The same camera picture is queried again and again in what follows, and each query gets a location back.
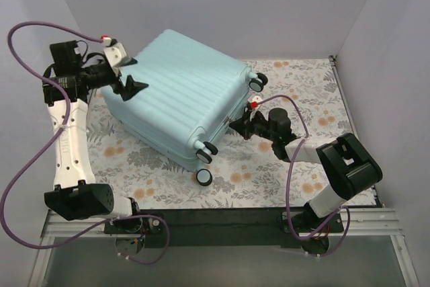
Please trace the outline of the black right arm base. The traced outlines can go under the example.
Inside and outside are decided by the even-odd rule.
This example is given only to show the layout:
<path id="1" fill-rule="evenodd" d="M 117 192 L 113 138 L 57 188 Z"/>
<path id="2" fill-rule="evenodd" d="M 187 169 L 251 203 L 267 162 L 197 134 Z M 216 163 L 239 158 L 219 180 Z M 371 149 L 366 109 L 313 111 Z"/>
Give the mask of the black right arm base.
<path id="1" fill-rule="evenodd" d="M 292 216 L 292 224 L 295 232 L 299 233 L 311 233 L 315 231 L 318 226 L 320 226 L 326 219 L 318 218 L 318 219 L 305 219 L 305 216 L 302 212 L 294 212 L 291 211 Z M 281 214 L 277 215 L 275 222 L 277 226 L 284 233 L 291 233 L 290 227 L 288 225 L 288 218 L 286 211 L 283 211 Z M 332 219 L 325 225 L 323 229 L 319 231 L 319 233 L 342 233 L 344 231 L 344 226 L 339 214 L 334 215 Z"/>

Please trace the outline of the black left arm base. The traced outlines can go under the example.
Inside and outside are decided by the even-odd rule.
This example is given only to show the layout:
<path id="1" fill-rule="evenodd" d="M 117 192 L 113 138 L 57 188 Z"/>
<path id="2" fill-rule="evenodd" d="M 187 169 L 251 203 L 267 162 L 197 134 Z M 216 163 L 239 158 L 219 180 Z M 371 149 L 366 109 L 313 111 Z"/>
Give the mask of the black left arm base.
<path id="1" fill-rule="evenodd" d="M 140 211 L 138 214 L 145 215 L 145 217 L 115 219 L 104 224 L 103 232 L 107 235 L 159 235 L 163 233 L 164 225 L 161 223 L 161 219 L 164 220 L 165 217 L 162 212 Z"/>

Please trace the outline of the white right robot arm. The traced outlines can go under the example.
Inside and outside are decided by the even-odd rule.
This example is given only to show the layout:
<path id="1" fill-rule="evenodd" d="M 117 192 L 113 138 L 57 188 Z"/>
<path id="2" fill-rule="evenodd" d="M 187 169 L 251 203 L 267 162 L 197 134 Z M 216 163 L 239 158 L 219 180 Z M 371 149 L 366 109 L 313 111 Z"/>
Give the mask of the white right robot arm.
<path id="1" fill-rule="evenodd" d="M 279 160 L 317 163 L 324 169 L 329 184 L 292 217 L 296 229 L 322 230 L 330 214 L 383 178 L 380 166 L 354 134 L 304 140 L 293 133 L 288 113 L 282 108 L 270 110 L 267 118 L 246 109 L 230 127 L 245 140 L 256 135 L 271 141 Z"/>

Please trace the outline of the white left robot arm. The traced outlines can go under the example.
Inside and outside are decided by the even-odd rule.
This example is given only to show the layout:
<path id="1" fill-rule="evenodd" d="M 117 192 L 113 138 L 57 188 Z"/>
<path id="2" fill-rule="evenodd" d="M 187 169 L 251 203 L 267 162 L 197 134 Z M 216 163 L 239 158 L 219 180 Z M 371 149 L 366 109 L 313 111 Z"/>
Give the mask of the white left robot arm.
<path id="1" fill-rule="evenodd" d="M 126 232 L 136 233 L 143 217 L 135 200 L 116 197 L 111 185 L 95 181 L 87 147 L 88 97 L 90 91 L 110 86 L 128 101 L 148 84 L 132 76 L 122 81 L 120 68 L 135 65 L 136 59 L 114 38 L 104 36 L 102 43 L 100 60 L 93 65 L 87 61 L 96 54 L 82 54 L 76 40 L 50 45 L 53 63 L 44 72 L 49 81 L 43 84 L 43 93 L 53 130 L 60 136 L 55 142 L 53 190 L 45 193 L 44 201 L 66 220 L 120 218 Z"/>

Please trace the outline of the light blue suitcase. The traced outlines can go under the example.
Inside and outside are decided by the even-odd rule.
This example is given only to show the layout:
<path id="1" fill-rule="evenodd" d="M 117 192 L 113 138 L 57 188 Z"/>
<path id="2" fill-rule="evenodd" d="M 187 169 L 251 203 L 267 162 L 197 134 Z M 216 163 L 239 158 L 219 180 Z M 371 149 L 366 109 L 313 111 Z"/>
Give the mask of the light blue suitcase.
<path id="1" fill-rule="evenodd" d="M 267 77 L 170 29 L 135 58 L 122 75 L 148 87 L 128 101 L 102 88 L 108 110 L 131 135 L 194 172 L 201 186 L 210 185 L 205 166 L 218 154 L 230 122 L 243 115 L 249 92 L 263 91 Z"/>

